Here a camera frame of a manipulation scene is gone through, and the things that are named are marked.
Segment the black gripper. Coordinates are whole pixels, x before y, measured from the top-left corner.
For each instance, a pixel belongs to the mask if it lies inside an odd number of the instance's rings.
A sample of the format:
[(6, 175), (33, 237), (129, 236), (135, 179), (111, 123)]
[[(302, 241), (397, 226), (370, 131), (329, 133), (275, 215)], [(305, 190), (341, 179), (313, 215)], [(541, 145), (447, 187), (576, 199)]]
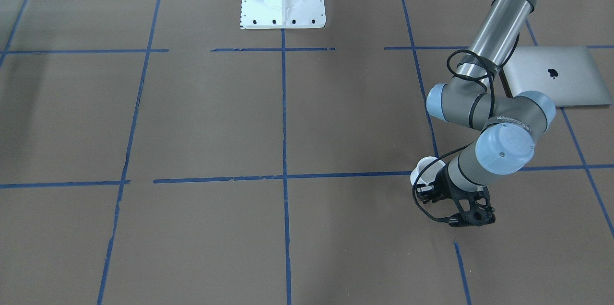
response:
[(416, 196), (422, 203), (452, 200), (458, 212), (443, 218), (442, 222), (453, 228), (483, 226), (496, 221), (487, 187), (478, 191), (460, 189), (452, 183), (446, 166), (437, 172), (436, 178), (430, 183), (419, 178)]

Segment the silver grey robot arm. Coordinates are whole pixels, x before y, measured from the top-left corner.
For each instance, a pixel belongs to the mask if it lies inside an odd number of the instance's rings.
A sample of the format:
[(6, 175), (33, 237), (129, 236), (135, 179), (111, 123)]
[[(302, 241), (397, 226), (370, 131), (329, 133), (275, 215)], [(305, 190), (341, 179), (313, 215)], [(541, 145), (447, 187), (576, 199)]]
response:
[(482, 226), (496, 220), (488, 186), (522, 169), (555, 118), (546, 94), (524, 91), (498, 97), (494, 78), (513, 56), (515, 37), (537, 0), (493, 0), (489, 13), (462, 60), (447, 69), (451, 81), (428, 93), (430, 116), (480, 132), (478, 139), (451, 152), (453, 159), (428, 158), (412, 176), (412, 198), (430, 220), (453, 228)]

